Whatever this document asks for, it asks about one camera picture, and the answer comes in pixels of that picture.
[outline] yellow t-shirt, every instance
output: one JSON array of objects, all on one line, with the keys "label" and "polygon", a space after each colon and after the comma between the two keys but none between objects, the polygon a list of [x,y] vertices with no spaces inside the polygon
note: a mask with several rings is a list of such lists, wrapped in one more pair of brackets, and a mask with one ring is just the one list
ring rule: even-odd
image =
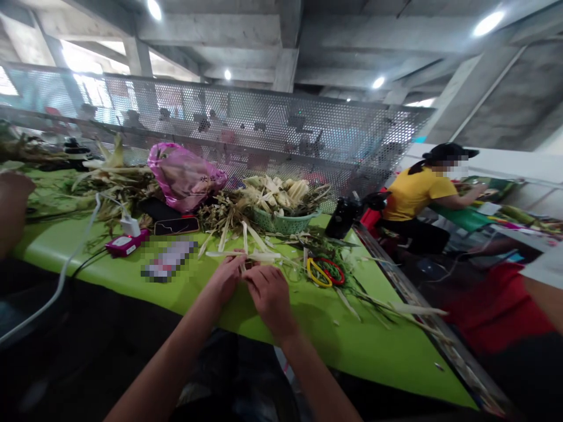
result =
[{"label": "yellow t-shirt", "polygon": [[390,221],[407,221],[415,218],[433,199],[457,195],[456,187],[447,177],[423,167],[422,172],[410,175],[404,170],[389,187],[392,195],[387,199],[383,218]]}]

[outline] yellow rubber band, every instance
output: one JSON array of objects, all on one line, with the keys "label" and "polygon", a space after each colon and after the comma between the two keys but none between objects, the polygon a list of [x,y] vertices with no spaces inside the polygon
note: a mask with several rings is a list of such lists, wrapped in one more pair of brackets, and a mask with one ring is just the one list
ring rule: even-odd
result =
[{"label": "yellow rubber band", "polygon": [[[315,277],[313,275],[313,272],[311,271],[311,264],[313,264],[313,267],[315,268],[315,270],[317,270],[319,273],[321,273],[321,275],[326,278],[328,280],[328,283],[323,283],[322,281],[320,281],[317,277]],[[313,259],[309,258],[307,260],[307,272],[309,273],[309,277],[311,277],[311,279],[313,280],[313,282],[317,285],[319,285],[320,287],[324,287],[324,288],[328,288],[328,287],[332,287],[333,286],[333,282],[332,280],[325,274],[325,272],[322,270],[321,267],[319,267],[315,261],[313,261]]]}]

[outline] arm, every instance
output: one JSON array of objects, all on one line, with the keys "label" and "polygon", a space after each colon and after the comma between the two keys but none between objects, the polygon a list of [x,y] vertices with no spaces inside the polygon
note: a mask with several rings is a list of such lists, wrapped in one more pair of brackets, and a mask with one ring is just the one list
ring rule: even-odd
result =
[{"label": "arm", "polygon": [[488,188],[489,186],[487,185],[477,185],[463,196],[459,196],[459,194],[456,193],[455,195],[436,198],[434,199],[434,202],[436,202],[438,205],[442,205],[453,210],[464,209],[475,202],[477,198],[481,196],[481,194],[483,194],[483,192],[485,192],[485,190],[487,190]]},{"label": "arm", "polygon": [[563,335],[563,242],[520,271],[534,302]]},{"label": "arm", "polygon": [[25,210],[35,184],[27,176],[0,172],[0,260],[21,240]]},{"label": "arm", "polygon": [[289,304],[282,272],[271,266],[246,271],[243,278],[260,317],[278,341],[319,421],[361,421],[358,412],[309,340],[300,332]]},{"label": "arm", "polygon": [[168,420],[199,351],[233,295],[246,256],[223,261],[188,313],[133,381],[106,421]]}]

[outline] hand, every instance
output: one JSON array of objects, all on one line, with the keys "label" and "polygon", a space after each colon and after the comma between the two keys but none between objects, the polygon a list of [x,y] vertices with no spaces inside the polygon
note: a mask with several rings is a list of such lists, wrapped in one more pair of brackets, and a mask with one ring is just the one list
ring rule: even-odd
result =
[{"label": "hand", "polygon": [[253,267],[242,278],[248,281],[248,290],[262,321],[279,342],[299,332],[291,314],[289,287],[279,268]]},{"label": "hand", "polygon": [[10,170],[0,171],[0,192],[2,194],[24,196],[27,199],[35,188],[33,180],[22,173]]},{"label": "hand", "polygon": [[[241,249],[235,249],[235,251],[244,252]],[[236,285],[240,280],[240,267],[245,264],[245,261],[246,255],[226,257],[209,279],[206,289],[218,295],[221,305],[225,305],[233,297]]]},{"label": "hand", "polygon": [[489,185],[486,183],[481,183],[480,185],[476,185],[473,189],[478,192],[485,192],[489,188]]},{"label": "hand", "polygon": [[471,188],[471,185],[469,183],[456,182],[453,185],[456,187],[457,190],[465,190]]}]

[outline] pink plastic bag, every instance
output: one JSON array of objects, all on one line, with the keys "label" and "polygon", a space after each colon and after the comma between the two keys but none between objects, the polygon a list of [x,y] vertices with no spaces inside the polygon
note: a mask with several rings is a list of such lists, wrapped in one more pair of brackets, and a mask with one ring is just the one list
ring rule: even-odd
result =
[{"label": "pink plastic bag", "polygon": [[195,210],[227,183],[227,174],[178,144],[160,142],[151,148],[147,165],[166,203],[176,211]]}]

